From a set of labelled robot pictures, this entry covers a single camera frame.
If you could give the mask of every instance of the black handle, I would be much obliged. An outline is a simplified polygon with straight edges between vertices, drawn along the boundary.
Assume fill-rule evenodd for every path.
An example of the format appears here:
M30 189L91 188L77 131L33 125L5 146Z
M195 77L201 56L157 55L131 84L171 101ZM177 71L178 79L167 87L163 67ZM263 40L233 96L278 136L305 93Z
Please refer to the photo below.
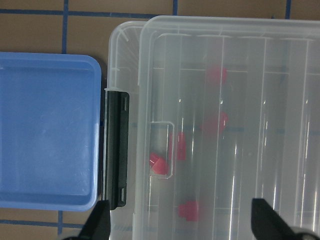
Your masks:
M127 92L106 92L102 199L111 210L126 205L129 99Z

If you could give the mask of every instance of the blue plastic tray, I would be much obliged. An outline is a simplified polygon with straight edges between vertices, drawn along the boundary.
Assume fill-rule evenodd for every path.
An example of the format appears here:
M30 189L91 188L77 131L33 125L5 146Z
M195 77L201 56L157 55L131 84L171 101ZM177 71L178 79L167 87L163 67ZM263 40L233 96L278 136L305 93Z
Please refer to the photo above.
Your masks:
M0 52L0 207L93 206L100 92L89 56Z

